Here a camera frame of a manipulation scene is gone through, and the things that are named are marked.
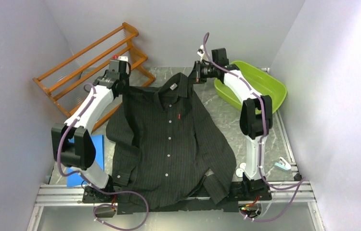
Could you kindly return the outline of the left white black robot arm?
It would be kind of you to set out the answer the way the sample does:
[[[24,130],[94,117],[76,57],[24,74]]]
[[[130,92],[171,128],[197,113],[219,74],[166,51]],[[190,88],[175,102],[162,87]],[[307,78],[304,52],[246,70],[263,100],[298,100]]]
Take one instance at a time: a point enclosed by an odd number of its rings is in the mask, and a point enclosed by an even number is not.
[[[105,108],[129,86],[131,64],[128,57],[109,61],[104,74],[86,83],[89,92],[79,108],[63,123],[51,129],[52,148],[57,169],[63,177],[78,174],[102,202],[114,197],[111,176],[96,162],[91,132]]]

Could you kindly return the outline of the black pinstriped shirt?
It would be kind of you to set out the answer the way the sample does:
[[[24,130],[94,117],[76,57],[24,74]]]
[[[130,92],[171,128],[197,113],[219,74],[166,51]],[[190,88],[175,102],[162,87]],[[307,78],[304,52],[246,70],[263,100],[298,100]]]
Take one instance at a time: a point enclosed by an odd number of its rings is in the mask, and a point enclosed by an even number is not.
[[[159,88],[130,87],[105,134],[112,178],[130,192],[124,203],[156,209],[204,188],[217,204],[229,194],[235,155],[183,73]]]

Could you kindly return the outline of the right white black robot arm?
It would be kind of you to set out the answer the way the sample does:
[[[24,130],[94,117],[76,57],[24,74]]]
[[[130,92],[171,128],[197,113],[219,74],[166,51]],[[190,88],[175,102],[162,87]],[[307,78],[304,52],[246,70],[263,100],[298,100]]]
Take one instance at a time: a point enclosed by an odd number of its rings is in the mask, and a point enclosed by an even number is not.
[[[272,99],[261,95],[244,78],[241,70],[229,64],[224,48],[213,50],[216,60],[210,59],[203,45],[197,51],[200,60],[195,62],[191,76],[195,83],[216,78],[237,96],[242,104],[240,130],[246,139],[246,162],[241,181],[241,193],[245,199],[254,199],[260,191],[267,190],[263,159],[264,143],[272,128]]]

